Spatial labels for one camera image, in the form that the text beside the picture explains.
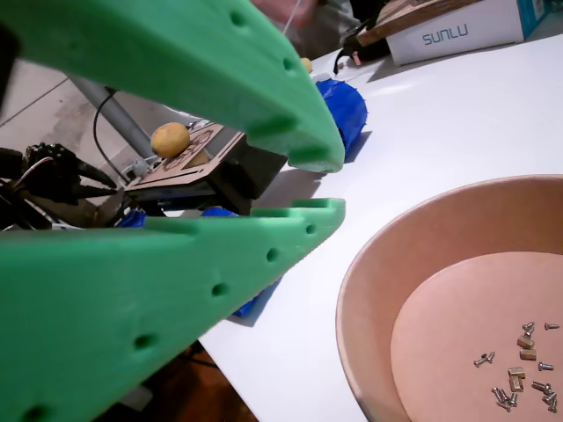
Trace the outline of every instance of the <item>white table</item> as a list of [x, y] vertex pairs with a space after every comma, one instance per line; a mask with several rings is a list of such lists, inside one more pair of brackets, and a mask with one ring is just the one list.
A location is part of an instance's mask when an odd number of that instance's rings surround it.
[[[563, 173], [563, 35], [411, 66], [391, 58], [339, 78], [363, 95], [370, 132], [323, 178], [281, 174], [262, 202], [344, 198], [346, 220], [282, 278], [253, 327], [222, 321], [202, 344], [263, 422], [362, 421], [335, 337], [342, 279], [358, 251], [410, 207], [459, 186]], [[331, 69], [331, 54], [313, 62]]]

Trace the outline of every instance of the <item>nut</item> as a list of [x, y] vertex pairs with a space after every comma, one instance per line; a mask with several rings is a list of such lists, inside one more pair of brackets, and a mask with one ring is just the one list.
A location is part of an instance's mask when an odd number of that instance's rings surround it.
[[534, 340], [531, 340], [529, 338], [526, 338], [524, 336], [520, 337], [518, 339], [518, 341], [516, 341], [516, 343], [522, 348], [522, 349], [533, 349], [534, 345], [536, 344], [536, 342]]
[[516, 375], [518, 378], [525, 379], [526, 373], [523, 367], [511, 367], [508, 369], [508, 375]]
[[524, 391], [522, 380], [518, 378], [518, 376], [511, 375], [509, 377], [509, 380], [510, 380], [510, 391], [512, 391], [513, 393], [521, 393]]
[[520, 349], [520, 359], [522, 360], [536, 360], [537, 355], [535, 350]]

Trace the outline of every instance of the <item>person's hand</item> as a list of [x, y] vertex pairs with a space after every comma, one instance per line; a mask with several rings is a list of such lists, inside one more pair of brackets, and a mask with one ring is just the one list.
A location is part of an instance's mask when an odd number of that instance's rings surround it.
[[[285, 24], [296, 7], [297, 0], [252, 0], [262, 13], [280, 24]], [[301, 0], [291, 21], [294, 28], [307, 25], [317, 7], [318, 0]]]

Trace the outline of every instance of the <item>white box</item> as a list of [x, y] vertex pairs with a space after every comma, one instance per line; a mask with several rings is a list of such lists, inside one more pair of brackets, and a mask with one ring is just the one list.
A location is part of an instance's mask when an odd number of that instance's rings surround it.
[[529, 26], [533, 19], [537, 25], [545, 16], [543, 1], [520, 0], [522, 19], [518, 0], [483, 0], [430, 19], [387, 37], [393, 60], [401, 65], [477, 48], [522, 42], [523, 22]]

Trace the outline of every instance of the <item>black cable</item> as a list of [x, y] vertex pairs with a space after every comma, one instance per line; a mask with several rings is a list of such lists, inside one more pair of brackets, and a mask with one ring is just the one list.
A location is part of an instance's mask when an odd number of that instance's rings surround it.
[[113, 163], [111, 162], [111, 160], [107, 157], [106, 153], [104, 152], [104, 150], [102, 149], [102, 147], [99, 145], [99, 141], [98, 141], [98, 135], [96, 133], [96, 127], [98, 125], [98, 116], [99, 116], [99, 112], [101, 111], [102, 107], [104, 106], [104, 104], [109, 101], [110, 99], [112, 99], [113, 95], [115, 94], [115, 92], [112, 92], [111, 94], [109, 94], [107, 96], [106, 99], [104, 99], [104, 101], [102, 101], [99, 106], [98, 109], [96, 110], [96, 114], [94, 115], [94, 126], [92, 128], [92, 132], [94, 134], [94, 142], [96, 142], [96, 146], [98, 147], [98, 151], [99, 153], [102, 155], [102, 157], [105, 158], [105, 160], [107, 161], [107, 164], [113, 169], [113, 171], [115, 171], [120, 178], [125, 182], [126, 185], [128, 185], [130, 183], [130, 180], [128, 180], [125, 176], [123, 176], [121, 174], [121, 172], [117, 169], [117, 167], [115, 167], [115, 165], [113, 165]]

